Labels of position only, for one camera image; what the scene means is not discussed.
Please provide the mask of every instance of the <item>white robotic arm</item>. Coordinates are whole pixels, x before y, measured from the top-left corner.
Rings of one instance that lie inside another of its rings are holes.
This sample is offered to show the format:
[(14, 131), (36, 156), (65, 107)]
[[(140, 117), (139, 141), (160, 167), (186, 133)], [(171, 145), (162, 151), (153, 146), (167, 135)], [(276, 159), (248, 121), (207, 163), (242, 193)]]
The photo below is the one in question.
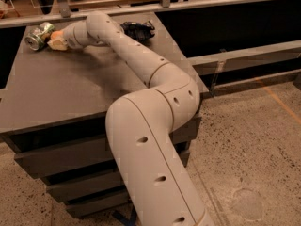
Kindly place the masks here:
[(117, 99), (106, 115), (108, 141), (142, 225), (214, 225), (169, 138), (198, 109), (195, 81), (99, 11), (66, 27), (63, 37), (71, 48), (111, 46), (149, 87)]

